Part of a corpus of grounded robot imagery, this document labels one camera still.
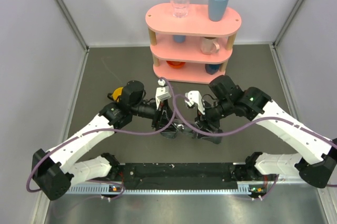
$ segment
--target clear glass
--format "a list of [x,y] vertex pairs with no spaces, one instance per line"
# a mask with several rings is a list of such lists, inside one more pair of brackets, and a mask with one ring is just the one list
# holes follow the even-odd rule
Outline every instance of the clear glass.
[[190,0],[171,0],[173,16],[181,18],[189,13]]

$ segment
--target glossy gray floor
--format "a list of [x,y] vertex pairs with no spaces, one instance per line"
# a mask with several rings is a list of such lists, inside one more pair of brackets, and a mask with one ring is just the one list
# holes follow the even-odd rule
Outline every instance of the glossy gray floor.
[[[288,110],[268,45],[235,46],[226,74],[242,89],[256,86]],[[148,47],[91,49],[76,102],[70,135],[85,126],[106,105],[106,94],[129,80],[144,83],[147,97],[154,97],[157,77],[152,70]],[[211,93],[207,85],[172,83],[176,93],[199,90]],[[187,119],[195,111],[179,107]],[[230,116],[221,121],[224,131],[248,122]],[[132,131],[151,131],[150,120],[133,118],[125,127]],[[215,145],[180,135],[168,140],[160,135],[138,137],[116,134],[95,146],[81,160],[103,152],[114,154],[120,162],[241,162],[255,151],[289,154],[295,151],[262,127],[253,126]],[[86,196],[64,196],[54,202],[65,212]],[[247,202],[228,196],[123,196],[107,204],[93,199],[56,220],[48,212],[46,223],[324,223],[316,190],[303,186],[277,186],[266,202]]]

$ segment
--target blue cup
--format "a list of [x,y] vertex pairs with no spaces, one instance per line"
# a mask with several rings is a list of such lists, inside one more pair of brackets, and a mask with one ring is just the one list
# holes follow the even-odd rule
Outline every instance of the blue cup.
[[181,36],[181,35],[173,35],[173,40],[176,43],[183,43],[185,42],[186,36]]
[[222,19],[229,0],[209,0],[209,19],[218,22]]
[[205,65],[205,69],[206,69],[206,72],[208,74],[213,75],[214,73],[216,73],[220,69],[220,66],[221,66],[221,64],[219,64],[219,65],[209,65],[209,64],[206,64]]

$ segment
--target gray cup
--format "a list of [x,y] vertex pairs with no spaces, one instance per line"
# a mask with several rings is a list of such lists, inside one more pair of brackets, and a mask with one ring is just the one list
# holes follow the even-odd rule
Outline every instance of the gray cup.
[[229,0],[209,0],[209,19],[218,22],[222,19]]

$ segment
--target pink shelf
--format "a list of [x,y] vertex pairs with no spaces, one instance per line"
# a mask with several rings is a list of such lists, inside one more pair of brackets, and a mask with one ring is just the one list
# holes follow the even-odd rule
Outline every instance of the pink shelf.
[[159,66],[153,66],[154,73],[157,77],[165,77],[168,80],[178,82],[191,82],[200,84],[209,84],[213,79],[225,72],[217,72],[210,75],[205,70],[204,64],[186,63],[180,69],[170,67],[165,61],[160,60]]
[[226,38],[219,38],[220,50],[216,54],[205,55],[200,51],[200,37],[188,36],[185,42],[176,43],[172,35],[158,34],[157,45],[151,45],[153,55],[162,60],[220,64],[229,59],[233,50],[226,50]]
[[158,4],[146,13],[146,23],[152,31],[170,35],[228,37],[241,26],[240,15],[228,7],[219,22],[209,20],[207,5],[191,4],[183,18],[172,15],[170,3]]

